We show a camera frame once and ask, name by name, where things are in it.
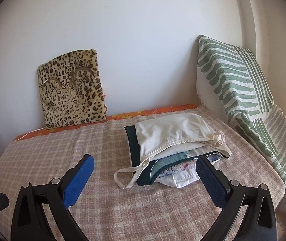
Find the dark green folded garment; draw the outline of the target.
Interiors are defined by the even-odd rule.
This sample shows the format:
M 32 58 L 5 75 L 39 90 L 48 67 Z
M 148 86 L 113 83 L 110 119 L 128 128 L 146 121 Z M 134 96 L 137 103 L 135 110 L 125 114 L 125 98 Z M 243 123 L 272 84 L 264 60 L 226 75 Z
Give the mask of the dark green folded garment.
M 131 164 L 132 166 L 138 166 L 140 164 L 140 145 L 137 142 L 135 126 L 127 126 L 124 129 L 128 137 Z M 156 161 L 152 160 L 148 167 L 141 173 L 136 181 L 138 186 L 149 186 L 155 182 L 150 180 L 150 171 Z

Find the pink plaid blanket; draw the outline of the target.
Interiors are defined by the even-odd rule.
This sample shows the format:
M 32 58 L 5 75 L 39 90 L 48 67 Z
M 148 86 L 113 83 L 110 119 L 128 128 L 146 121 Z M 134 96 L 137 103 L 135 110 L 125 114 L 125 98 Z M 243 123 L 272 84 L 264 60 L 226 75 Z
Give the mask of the pink plaid blanket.
M 85 155 L 95 169 L 70 212 L 89 240 L 200 240 L 220 213 L 200 181 L 184 188 L 154 183 L 128 184 L 130 153 L 125 127 L 144 120 L 110 120 L 75 130 L 13 141 L 0 157 L 0 193 L 10 201 L 0 212 L 0 232 L 10 237 L 12 215 L 23 183 L 48 183 L 62 177 Z

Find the green striped white pillow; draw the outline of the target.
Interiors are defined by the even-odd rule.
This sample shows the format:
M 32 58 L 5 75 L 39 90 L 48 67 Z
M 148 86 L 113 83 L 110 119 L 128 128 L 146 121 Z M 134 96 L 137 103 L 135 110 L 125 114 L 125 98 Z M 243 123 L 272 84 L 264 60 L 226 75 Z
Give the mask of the green striped white pillow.
M 210 112 L 250 143 L 285 183 L 286 115 L 275 104 L 253 53 L 200 35 L 196 92 Z

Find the leopard print fuzzy bag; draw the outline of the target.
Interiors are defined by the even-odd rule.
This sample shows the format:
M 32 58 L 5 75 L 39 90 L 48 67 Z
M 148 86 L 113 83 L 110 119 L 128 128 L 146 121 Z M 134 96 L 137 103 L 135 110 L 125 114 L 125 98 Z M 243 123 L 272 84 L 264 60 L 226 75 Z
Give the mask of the leopard print fuzzy bag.
M 37 81 L 47 129 L 106 120 L 96 50 L 76 50 L 51 59 L 38 67 Z

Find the floral patterned white garment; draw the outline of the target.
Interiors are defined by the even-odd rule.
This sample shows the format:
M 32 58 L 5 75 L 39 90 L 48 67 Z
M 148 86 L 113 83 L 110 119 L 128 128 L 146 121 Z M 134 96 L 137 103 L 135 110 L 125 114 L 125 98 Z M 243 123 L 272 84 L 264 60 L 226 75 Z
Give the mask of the floral patterned white garment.
M 172 188 L 183 188 L 198 181 L 199 175 L 196 172 L 197 157 L 165 169 L 155 182 Z

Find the teal folded garment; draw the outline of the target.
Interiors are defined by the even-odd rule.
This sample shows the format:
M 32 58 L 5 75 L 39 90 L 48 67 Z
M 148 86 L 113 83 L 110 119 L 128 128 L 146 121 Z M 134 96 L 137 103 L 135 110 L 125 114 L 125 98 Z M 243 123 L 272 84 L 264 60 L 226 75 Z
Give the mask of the teal folded garment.
M 198 154 L 195 152 L 181 152 L 165 158 L 158 159 L 150 171 L 150 180 L 155 181 L 162 177 L 191 169 L 195 165 L 194 159 Z

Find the orange floral bed sheet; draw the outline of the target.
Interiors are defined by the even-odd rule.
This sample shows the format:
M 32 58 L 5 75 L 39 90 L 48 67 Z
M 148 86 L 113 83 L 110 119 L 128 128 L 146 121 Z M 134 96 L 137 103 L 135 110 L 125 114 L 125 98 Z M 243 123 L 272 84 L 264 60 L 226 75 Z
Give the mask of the orange floral bed sheet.
M 163 113 L 174 112 L 174 111 L 196 109 L 197 107 L 198 106 L 196 106 L 194 104 L 184 104 L 184 105 L 180 105 L 180 106 L 160 107 L 160 108 L 154 108 L 154 109 L 149 109 L 149 110 L 140 110 L 140 111 L 110 115 L 110 116 L 107 116 L 105 120 L 100 121 L 100 122 L 95 122 L 95 123 L 72 125 L 72 126 L 67 126 L 67 127 L 62 127 L 62 128 L 51 128 L 51 129 L 40 128 L 40 129 L 37 129 L 34 131 L 30 131 L 28 133 L 19 135 L 14 139 L 14 141 L 26 140 L 26 139 L 30 139 L 30 138 L 37 137 L 37 136 L 45 136 L 45 135 L 48 135 L 51 133 L 57 133 L 57 132 L 65 131 L 65 130 L 75 130 L 75 129 L 80 128 L 80 127 L 106 123 L 106 122 L 111 121 L 111 120 L 124 120 L 124 119 L 134 118 L 136 116 L 149 116 L 149 115 L 153 115 L 153 114 L 163 114 Z

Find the white camisole top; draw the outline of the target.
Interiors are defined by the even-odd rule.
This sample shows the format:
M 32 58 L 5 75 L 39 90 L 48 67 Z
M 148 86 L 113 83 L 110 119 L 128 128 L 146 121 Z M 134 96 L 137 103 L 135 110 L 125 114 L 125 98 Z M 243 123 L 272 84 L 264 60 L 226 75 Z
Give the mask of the white camisole top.
M 126 186 L 114 176 L 116 184 L 122 189 L 137 184 L 137 179 L 152 160 L 191 151 L 198 154 L 197 158 L 206 155 L 210 163 L 215 163 L 231 155 L 224 133 L 215 131 L 201 116 L 194 113 L 162 116 L 133 126 L 140 145 L 140 164 L 118 170 L 120 173 L 133 174 Z

